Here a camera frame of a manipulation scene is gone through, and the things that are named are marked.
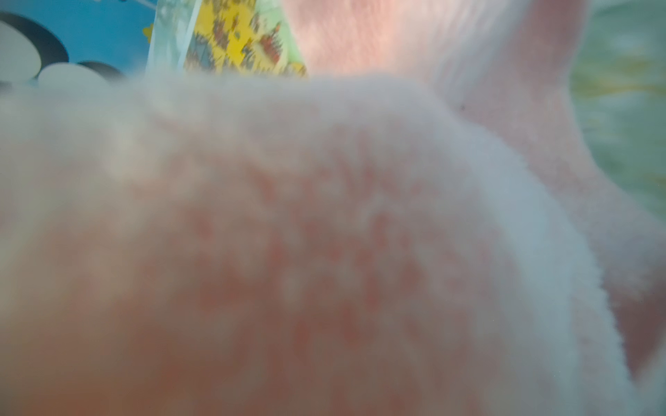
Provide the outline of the yellow Chinese history picture book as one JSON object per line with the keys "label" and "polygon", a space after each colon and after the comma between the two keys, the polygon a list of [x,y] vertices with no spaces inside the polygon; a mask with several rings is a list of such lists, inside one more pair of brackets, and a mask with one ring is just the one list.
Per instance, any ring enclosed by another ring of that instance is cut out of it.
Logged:
{"label": "yellow Chinese history picture book", "polygon": [[147,70],[305,77],[279,1],[159,1]]}

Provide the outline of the pink cloth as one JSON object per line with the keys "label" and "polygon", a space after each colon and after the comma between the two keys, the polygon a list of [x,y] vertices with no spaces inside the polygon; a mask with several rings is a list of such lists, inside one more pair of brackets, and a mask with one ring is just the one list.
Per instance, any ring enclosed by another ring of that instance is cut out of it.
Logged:
{"label": "pink cloth", "polygon": [[657,415],[586,1],[287,1],[307,79],[1,96],[4,415]]}

